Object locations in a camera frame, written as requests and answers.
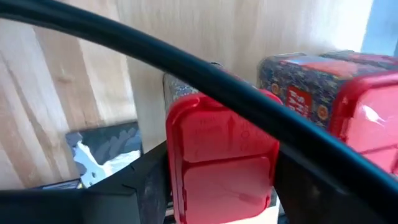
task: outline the wood grain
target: wood grain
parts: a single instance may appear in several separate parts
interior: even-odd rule
[[[117,19],[114,1],[68,3]],[[77,178],[64,135],[137,118],[126,56],[4,19],[0,32],[0,189]]]
[[[255,83],[259,61],[360,50],[372,0],[118,0],[120,20]],[[165,139],[162,71],[128,59],[144,149]]]
[[[63,0],[256,81],[272,54],[359,50],[372,0]],[[56,31],[0,20],[0,189],[78,177],[64,134],[137,118],[165,139],[163,72]]]

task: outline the wooden wall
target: wooden wall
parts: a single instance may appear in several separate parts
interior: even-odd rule
[[[360,50],[372,0],[64,0],[256,81],[287,52]],[[0,189],[77,177],[63,136],[138,118],[165,139],[162,72],[59,32],[0,20]]]

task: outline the patterned tin box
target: patterned tin box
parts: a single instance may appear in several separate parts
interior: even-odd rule
[[[223,66],[217,62],[210,63],[220,69],[223,69]],[[198,90],[194,87],[167,73],[163,76],[163,89],[166,111],[169,111],[170,105],[178,100],[181,96],[198,93]]]
[[[260,63],[259,85],[386,172],[398,173],[398,72],[285,54]]]
[[[398,70],[398,58],[387,55],[364,54],[357,53],[352,50],[344,50],[339,52],[329,52],[321,56],[365,65],[373,65],[388,70]]]

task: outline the red container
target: red container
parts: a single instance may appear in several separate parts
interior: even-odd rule
[[[177,223],[226,223],[266,209],[276,139],[202,93],[172,105],[166,130]]]
[[[260,87],[386,172],[398,174],[398,71],[369,63],[276,55],[260,64]]]
[[[398,174],[398,72],[356,77],[333,104],[329,132],[391,174]]]

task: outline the label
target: label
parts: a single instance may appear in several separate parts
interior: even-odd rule
[[[286,106],[305,118],[309,117],[312,106],[312,97],[306,91],[299,90],[294,86],[287,88]]]
[[[199,111],[181,123],[183,159],[190,163],[268,153],[277,142],[236,113]]]

